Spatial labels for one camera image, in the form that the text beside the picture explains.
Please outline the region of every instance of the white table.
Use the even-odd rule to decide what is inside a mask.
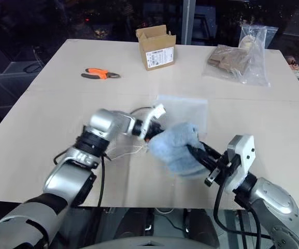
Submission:
[[[213,47],[176,46],[173,66],[147,72],[137,43],[67,40],[0,124],[0,201],[23,202],[41,194],[52,158],[73,144],[99,108],[126,112],[158,94],[209,100],[205,142],[223,152],[235,134],[255,136],[251,172],[281,185],[299,204],[299,82],[277,50],[266,51],[272,87],[203,77]],[[80,77],[87,67],[120,79]],[[84,205],[97,204],[99,175]],[[103,206],[212,208],[217,186],[171,176],[141,151],[106,165]],[[221,207],[234,209],[233,196]]]

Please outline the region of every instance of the open cardboard box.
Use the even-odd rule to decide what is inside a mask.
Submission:
[[[153,70],[175,63],[176,36],[166,33],[166,26],[146,27],[136,30],[141,58],[146,70]]]

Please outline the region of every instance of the blue cloth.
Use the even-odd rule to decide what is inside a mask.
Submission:
[[[153,137],[149,151],[166,163],[169,170],[177,175],[195,178],[209,171],[189,152],[187,145],[204,150],[198,140],[197,127],[191,123],[180,123]]]

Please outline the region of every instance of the orange pliers handle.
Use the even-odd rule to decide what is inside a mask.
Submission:
[[[119,74],[111,73],[108,70],[99,68],[86,68],[85,71],[90,74],[81,74],[81,76],[89,79],[106,79],[120,77]]]

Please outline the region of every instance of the white label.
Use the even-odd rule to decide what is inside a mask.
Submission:
[[[164,65],[174,60],[174,48],[163,48],[146,53],[148,68]]]

